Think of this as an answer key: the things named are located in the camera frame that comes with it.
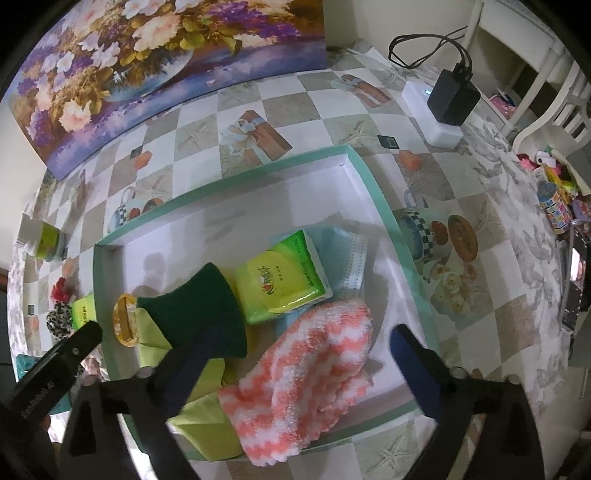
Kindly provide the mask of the patterned tablecloth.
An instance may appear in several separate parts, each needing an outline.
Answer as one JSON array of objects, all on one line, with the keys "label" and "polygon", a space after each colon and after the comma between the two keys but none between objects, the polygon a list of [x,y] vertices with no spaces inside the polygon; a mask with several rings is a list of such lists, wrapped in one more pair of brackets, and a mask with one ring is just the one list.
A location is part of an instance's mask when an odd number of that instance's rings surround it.
[{"label": "patterned tablecloth", "polygon": [[346,144],[366,161],[391,208],[406,198],[466,218],[479,252],[461,319],[435,315],[444,360],[488,378],[519,376],[533,405],[545,469],[555,473],[588,405],[568,367],[569,336],[558,320],[562,295],[555,236],[524,171],[480,103],[452,150],[428,144],[402,97],[408,74],[365,41],[332,50],[324,70],[223,88],[150,117],[106,144],[63,180],[41,166],[11,111],[1,111],[3,215],[27,213],[67,231],[73,281],[91,288],[92,246],[132,188],[164,199],[245,169],[219,146],[245,110],[270,122],[293,154]]}]

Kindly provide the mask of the pink white fuzzy sock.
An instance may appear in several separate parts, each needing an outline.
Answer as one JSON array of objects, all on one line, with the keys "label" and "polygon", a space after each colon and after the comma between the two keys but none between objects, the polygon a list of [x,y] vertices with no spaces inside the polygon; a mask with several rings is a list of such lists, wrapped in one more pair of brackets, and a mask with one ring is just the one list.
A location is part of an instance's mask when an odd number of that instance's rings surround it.
[{"label": "pink white fuzzy sock", "polygon": [[300,454],[366,395],[373,385],[365,369],[372,337],[362,299],[318,305],[288,326],[252,371],[219,390],[252,465]]}]

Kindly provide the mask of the white pill bottle green label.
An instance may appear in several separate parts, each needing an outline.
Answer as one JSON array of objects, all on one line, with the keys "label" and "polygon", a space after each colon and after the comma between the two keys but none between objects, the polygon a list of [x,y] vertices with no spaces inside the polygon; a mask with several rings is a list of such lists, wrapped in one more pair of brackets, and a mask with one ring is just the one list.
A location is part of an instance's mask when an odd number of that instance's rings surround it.
[{"label": "white pill bottle green label", "polygon": [[66,235],[47,222],[22,214],[16,245],[36,259],[52,262],[63,256]]}]

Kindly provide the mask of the colourful toy can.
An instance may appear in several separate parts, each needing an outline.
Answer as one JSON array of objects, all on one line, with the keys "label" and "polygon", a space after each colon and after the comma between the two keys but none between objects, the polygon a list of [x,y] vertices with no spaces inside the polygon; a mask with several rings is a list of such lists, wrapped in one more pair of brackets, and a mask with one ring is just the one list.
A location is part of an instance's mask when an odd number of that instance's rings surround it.
[{"label": "colourful toy can", "polygon": [[539,186],[537,196],[553,231],[556,234],[566,233],[572,223],[572,214],[562,199],[558,186],[546,182]]}]

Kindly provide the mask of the green tissue pack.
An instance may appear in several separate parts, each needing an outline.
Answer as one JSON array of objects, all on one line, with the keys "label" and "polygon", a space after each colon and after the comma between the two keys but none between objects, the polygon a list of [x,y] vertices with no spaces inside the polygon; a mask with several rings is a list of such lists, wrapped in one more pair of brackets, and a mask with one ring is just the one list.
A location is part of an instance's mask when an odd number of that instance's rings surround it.
[{"label": "green tissue pack", "polygon": [[79,330],[89,321],[97,321],[94,294],[90,293],[73,302],[71,305],[72,327]]},{"label": "green tissue pack", "polygon": [[235,269],[247,323],[267,322],[332,298],[332,287],[310,235],[297,230]]}]

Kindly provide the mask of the teal-rimmed white tray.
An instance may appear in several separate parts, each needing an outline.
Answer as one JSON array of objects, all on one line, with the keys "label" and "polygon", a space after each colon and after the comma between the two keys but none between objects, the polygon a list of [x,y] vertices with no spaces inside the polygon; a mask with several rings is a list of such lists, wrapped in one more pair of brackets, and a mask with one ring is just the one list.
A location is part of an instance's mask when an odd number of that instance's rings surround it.
[{"label": "teal-rimmed white tray", "polygon": [[363,298],[373,315],[373,385],[331,431],[328,449],[377,432],[417,407],[390,353],[404,323],[429,348],[438,345],[431,306],[391,207],[363,159],[348,146],[276,161],[182,194],[114,230],[93,250],[93,294],[108,375],[127,378],[138,354],[113,332],[118,297],[184,283],[206,263],[231,271],[283,234],[329,225],[367,236]]}]

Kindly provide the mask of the pink lace scrunchie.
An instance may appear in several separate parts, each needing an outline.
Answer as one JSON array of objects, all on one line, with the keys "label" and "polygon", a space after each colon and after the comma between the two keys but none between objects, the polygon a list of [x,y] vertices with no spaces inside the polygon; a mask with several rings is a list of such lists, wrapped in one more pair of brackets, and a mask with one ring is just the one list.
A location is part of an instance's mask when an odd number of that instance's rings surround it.
[{"label": "pink lace scrunchie", "polygon": [[88,375],[97,376],[99,378],[102,377],[100,363],[94,357],[92,357],[92,356],[86,357],[82,361],[81,365],[83,366],[85,372]]}]

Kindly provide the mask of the beige powder puff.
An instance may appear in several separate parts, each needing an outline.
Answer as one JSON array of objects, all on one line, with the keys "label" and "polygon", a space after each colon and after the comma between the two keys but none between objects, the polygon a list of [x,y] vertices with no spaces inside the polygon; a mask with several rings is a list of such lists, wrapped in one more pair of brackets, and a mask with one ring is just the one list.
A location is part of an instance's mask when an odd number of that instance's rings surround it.
[{"label": "beige powder puff", "polygon": [[128,348],[137,342],[137,328],[135,325],[135,310],[137,299],[127,293],[121,294],[112,310],[113,331],[118,342]]}]

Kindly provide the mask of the flower painting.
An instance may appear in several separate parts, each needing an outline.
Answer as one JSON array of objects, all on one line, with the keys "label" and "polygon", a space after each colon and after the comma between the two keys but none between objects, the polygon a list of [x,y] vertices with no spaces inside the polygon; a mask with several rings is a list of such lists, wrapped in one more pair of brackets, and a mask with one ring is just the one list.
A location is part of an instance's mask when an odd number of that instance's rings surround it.
[{"label": "flower painting", "polygon": [[327,63],[318,1],[5,1],[1,25],[33,37],[3,94],[57,178],[180,103]]}]

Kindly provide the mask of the yellow green cloth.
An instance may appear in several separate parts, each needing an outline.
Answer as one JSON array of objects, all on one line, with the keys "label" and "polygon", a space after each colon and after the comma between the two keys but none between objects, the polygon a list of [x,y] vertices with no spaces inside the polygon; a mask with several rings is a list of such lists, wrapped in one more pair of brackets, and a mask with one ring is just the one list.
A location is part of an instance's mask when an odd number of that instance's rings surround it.
[{"label": "yellow green cloth", "polygon": [[[143,308],[135,310],[135,328],[140,366],[155,367],[172,349],[171,345]],[[243,453],[238,435],[217,395],[222,386],[233,381],[235,372],[224,359],[209,360],[181,412],[169,419],[169,423],[207,461],[228,460]]]}]

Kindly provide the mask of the white power strip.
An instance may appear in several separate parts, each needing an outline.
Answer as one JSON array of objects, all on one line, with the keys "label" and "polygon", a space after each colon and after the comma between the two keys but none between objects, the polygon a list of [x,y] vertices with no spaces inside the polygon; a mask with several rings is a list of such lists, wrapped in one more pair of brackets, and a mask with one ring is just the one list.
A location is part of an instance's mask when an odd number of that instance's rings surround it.
[{"label": "white power strip", "polygon": [[440,123],[431,112],[428,100],[432,88],[419,81],[407,81],[402,98],[419,125],[425,140],[434,147],[455,149],[463,138],[460,127]]}]

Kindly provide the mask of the blue face mask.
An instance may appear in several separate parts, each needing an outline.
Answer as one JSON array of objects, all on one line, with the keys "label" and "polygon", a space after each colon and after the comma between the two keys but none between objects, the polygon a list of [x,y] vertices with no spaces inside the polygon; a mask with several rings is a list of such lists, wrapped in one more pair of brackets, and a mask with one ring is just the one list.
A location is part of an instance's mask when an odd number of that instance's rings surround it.
[{"label": "blue face mask", "polygon": [[[312,226],[301,230],[310,235],[315,248],[318,250],[322,267],[324,267],[329,285],[332,287],[332,298],[328,300],[335,301],[360,296],[362,294],[363,273],[367,261],[369,238],[332,226]],[[276,244],[290,236],[290,234],[276,237]],[[283,334],[288,326],[311,307],[312,305],[301,307],[273,319],[273,322],[276,323],[276,335]]]}]

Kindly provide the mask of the red flower scrunchie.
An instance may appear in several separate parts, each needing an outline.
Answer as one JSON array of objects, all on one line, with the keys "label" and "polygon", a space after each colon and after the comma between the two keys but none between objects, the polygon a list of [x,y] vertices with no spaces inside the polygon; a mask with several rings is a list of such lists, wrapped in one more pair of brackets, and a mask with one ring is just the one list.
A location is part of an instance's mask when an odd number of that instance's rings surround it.
[{"label": "red flower scrunchie", "polygon": [[54,304],[69,304],[75,296],[75,288],[65,277],[59,277],[50,291],[50,298]]}]

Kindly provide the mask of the green yellow sponge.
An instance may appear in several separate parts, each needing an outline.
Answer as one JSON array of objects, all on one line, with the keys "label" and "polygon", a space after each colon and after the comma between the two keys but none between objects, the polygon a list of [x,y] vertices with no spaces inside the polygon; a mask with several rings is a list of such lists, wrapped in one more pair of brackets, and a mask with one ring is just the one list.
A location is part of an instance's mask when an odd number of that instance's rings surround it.
[{"label": "green yellow sponge", "polygon": [[137,306],[147,312],[173,348],[206,337],[214,358],[243,359],[249,354],[242,308],[212,263],[168,293],[138,298]]}]

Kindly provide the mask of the leopard print scrunchie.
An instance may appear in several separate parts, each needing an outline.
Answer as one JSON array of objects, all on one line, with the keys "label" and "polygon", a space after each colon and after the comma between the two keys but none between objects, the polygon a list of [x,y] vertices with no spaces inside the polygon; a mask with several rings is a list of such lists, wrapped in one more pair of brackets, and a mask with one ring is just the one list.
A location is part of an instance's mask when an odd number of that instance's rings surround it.
[{"label": "leopard print scrunchie", "polygon": [[47,313],[46,326],[57,341],[67,338],[73,332],[71,306],[65,302],[56,302],[54,308]]}]

